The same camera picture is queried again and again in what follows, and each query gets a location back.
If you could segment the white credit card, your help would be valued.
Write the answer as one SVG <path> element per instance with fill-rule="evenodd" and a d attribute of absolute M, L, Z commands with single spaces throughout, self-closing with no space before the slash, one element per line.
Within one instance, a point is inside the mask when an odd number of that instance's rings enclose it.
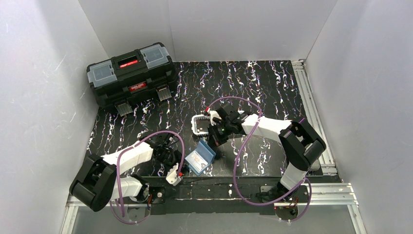
<path fill-rule="evenodd" d="M 193 170 L 198 173 L 208 166 L 208 162 L 197 151 L 191 152 L 186 160 L 193 167 Z"/>

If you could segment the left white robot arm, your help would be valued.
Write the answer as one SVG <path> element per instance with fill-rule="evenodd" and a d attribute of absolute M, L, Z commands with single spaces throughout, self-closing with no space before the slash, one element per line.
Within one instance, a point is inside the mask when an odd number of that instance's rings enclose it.
<path fill-rule="evenodd" d="M 92 211 L 102 210 L 111 201 L 129 197 L 133 201 L 150 199 L 150 185 L 137 175 L 122 177 L 126 171 L 151 161 L 162 163 L 169 169 L 167 182 L 176 185 L 182 178 L 179 169 L 183 154 L 173 149 L 171 133 L 142 138 L 132 146 L 118 152 L 98 156 L 87 156 L 69 187 L 69 194 Z"/>

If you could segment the blue leather card holder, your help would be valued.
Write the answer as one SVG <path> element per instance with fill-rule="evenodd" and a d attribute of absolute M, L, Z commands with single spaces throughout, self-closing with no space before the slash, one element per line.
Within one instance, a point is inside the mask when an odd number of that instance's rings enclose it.
<path fill-rule="evenodd" d="M 212 164 L 215 156 L 216 152 L 201 139 L 197 147 L 185 157 L 185 162 L 193 173 L 199 176 Z"/>

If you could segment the white plastic basket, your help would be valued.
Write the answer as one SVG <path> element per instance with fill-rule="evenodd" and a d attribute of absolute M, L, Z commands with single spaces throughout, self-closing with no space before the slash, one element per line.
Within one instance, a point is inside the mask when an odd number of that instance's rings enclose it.
<path fill-rule="evenodd" d="M 242 122 L 245 119 L 243 111 L 221 117 L 222 121 L 212 126 L 209 118 L 205 115 L 194 115 L 191 119 L 192 131 L 197 136 L 228 137 L 231 135 L 246 135 L 242 129 Z"/>

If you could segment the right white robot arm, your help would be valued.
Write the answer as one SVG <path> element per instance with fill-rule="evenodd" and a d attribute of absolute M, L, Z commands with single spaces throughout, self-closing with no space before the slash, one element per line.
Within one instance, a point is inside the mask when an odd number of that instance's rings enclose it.
<path fill-rule="evenodd" d="M 218 147 L 230 135 L 258 136 L 275 140 L 282 145 L 288 162 L 276 187 L 257 194 L 260 205 L 287 200 L 305 181 L 311 166 L 327 149 L 325 141 L 306 118 L 278 120 L 260 116 L 250 111 L 237 111 L 227 103 L 217 110 L 206 108 L 204 114 L 210 121 L 208 144 Z"/>

